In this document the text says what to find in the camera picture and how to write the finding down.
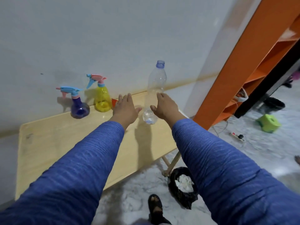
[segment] blue long-sleeve shirt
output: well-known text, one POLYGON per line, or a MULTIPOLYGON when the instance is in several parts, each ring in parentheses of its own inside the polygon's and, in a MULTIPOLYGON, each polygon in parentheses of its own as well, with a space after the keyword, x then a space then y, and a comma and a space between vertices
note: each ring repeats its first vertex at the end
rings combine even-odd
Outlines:
MULTIPOLYGON (((190 119, 173 137, 218 224, 300 224, 300 196, 190 119)), ((0 213, 0 224, 91 224, 124 136, 100 125, 0 213)))

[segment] table top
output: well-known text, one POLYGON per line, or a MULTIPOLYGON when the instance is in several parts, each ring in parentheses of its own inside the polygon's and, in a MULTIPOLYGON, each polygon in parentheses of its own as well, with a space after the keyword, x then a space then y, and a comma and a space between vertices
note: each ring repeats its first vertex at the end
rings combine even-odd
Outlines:
MULTIPOLYGON (((134 105, 144 106, 145 95, 146 92, 133 95, 134 105)), ((104 189, 176 149, 167 123, 159 119, 155 125, 148 125, 143 121, 142 113, 143 110, 127 128, 104 189)), ((90 114, 82 119, 74 119, 70 112, 66 112, 23 124, 19 134, 15 199, 77 142, 108 121, 112 114, 112 110, 101 113, 91 106, 90 114)))

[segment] green toy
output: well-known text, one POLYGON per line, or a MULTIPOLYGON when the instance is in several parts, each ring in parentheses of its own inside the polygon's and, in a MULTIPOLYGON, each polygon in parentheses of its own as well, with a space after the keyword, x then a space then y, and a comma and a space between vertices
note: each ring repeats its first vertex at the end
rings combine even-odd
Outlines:
POLYGON ((262 128, 262 131, 273 133, 281 124, 277 121, 274 115, 265 114, 256 120, 262 128))

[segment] tiled floor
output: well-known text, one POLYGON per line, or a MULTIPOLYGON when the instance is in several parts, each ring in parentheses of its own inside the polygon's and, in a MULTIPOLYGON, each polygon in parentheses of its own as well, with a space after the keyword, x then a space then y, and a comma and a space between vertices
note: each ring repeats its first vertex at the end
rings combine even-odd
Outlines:
MULTIPOLYGON (((273 134, 260 130, 255 119, 261 114, 251 111, 237 119, 232 117, 226 122, 215 125, 219 137, 234 145, 252 158, 259 166, 268 170, 289 188, 300 194, 300 166, 294 155, 300 154, 300 80, 294 82, 292 89, 280 87, 274 94, 286 104, 282 111, 274 113, 282 126, 273 134), (230 136, 231 132, 243 134, 242 143, 230 136)), ((167 157, 171 160, 177 150, 167 157)), ((185 166, 182 160, 177 164, 185 166)), ((156 193, 163 203, 164 216, 176 224, 215 224, 201 197, 193 203, 192 210, 183 209, 170 195, 167 178, 161 170, 166 169, 162 160, 137 172, 122 182, 104 191, 97 209, 93 225, 133 224, 138 219, 148 219, 148 196, 156 193)))

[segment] orange object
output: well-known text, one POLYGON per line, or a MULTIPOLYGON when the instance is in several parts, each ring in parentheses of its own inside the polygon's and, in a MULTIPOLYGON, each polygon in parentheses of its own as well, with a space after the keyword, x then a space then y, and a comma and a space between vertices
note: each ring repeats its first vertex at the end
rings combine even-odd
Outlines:
POLYGON ((115 107, 115 104, 117 103, 118 101, 116 99, 112 99, 112 107, 114 108, 115 107))
POLYGON ((205 129, 227 120, 242 104, 233 97, 241 87, 250 95, 297 41, 278 41, 290 28, 300 35, 299 0, 262 0, 228 57, 194 121, 205 129))

